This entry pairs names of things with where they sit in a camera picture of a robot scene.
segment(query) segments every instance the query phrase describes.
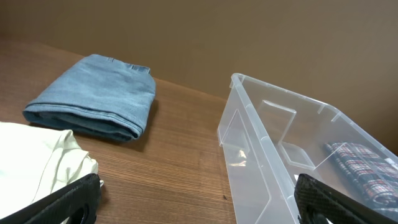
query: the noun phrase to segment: transparent plastic container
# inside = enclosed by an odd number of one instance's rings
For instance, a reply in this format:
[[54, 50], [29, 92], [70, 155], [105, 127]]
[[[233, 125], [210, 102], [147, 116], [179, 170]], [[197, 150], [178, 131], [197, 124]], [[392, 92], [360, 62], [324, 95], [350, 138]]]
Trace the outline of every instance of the transparent plastic container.
[[[392, 152], [341, 111], [321, 101], [238, 73], [232, 75], [230, 88], [218, 139], [238, 224], [299, 223], [294, 187], [301, 173], [374, 208], [339, 167], [337, 150], [351, 149], [350, 143], [355, 143], [390, 164], [398, 164]], [[325, 150], [326, 144], [336, 142], [340, 147]], [[352, 150], [385, 180], [382, 170]], [[397, 186], [386, 183], [396, 194]]]

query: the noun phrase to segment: denim fabric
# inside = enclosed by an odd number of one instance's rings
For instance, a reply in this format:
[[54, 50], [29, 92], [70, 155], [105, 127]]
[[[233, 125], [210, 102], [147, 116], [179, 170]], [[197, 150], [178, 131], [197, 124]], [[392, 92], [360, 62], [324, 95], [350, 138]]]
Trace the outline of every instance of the denim fabric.
[[23, 115], [51, 128], [130, 141], [144, 132], [154, 97], [150, 68], [90, 55], [31, 101]]

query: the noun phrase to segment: folded white cloth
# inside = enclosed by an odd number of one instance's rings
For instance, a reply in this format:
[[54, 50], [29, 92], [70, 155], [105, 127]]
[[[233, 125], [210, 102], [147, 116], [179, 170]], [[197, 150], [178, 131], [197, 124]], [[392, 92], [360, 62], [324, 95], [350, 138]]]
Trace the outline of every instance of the folded white cloth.
[[90, 173], [98, 163], [71, 130], [0, 122], [0, 219]]

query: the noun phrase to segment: clear storage box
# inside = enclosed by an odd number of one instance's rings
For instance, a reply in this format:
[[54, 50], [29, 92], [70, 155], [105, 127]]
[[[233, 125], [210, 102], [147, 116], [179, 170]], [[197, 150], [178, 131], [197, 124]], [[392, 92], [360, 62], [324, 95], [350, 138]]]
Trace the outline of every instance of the clear storage box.
[[398, 214], [397, 157], [341, 111], [238, 73], [230, 88], [218, 138], [238, 224], [299, 223], [301, 173]]

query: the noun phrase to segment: white fabric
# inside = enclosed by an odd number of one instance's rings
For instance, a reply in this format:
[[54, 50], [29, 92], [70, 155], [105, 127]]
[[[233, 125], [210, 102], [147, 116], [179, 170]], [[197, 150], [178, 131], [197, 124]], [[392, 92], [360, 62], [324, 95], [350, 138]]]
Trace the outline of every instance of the white fabric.
[[0, 219], [89, 173], [98, 163], [71, 130], [0, 122]]

